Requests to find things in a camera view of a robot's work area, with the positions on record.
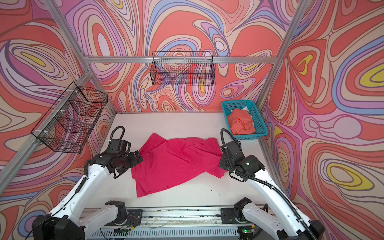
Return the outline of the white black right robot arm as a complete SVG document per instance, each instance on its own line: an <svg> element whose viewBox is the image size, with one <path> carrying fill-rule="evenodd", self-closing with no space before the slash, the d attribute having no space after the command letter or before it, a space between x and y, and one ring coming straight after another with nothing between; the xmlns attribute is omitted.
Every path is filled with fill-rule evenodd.
<svg viewBox="0 0 384 240"><path fill-rule="evenodd" d="M219 167L230 178L247 183L264 199L273 213L243 198L234 205L235 218L240 223L253 223L275 240L319 240L325 227L300 211L274 182L261 161L253 155L245 156L242 144L227 129L221 129L223 156Z"/></svg>

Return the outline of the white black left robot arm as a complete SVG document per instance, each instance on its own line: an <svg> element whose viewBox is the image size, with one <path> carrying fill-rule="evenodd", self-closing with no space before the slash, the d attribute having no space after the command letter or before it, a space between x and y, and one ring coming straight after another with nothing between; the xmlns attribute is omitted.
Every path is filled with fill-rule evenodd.
<svg viewBox="0 0 384 240"><path fill-rule="evenodd" d="M81 213L110 175L117 179L142 162L130 142L110 136L107 149L86 161L82 178L47 215L35 218L28 235L35 240L86 240L107 224L123 226L129 218L124 202L108 201L84 219Z"/></svg>

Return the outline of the magenta t shirt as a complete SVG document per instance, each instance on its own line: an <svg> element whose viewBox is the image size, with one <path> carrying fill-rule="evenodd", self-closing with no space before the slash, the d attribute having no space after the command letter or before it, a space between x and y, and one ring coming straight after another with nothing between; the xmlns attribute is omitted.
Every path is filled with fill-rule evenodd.
<svg viewBox="0 0 384 240"><path fill-rule="evenodd" d="M215 138L166 140L153 133L139 150L143 162L132 169L137 198L184 184L202 173L222 178L223 153Z"/></svg>

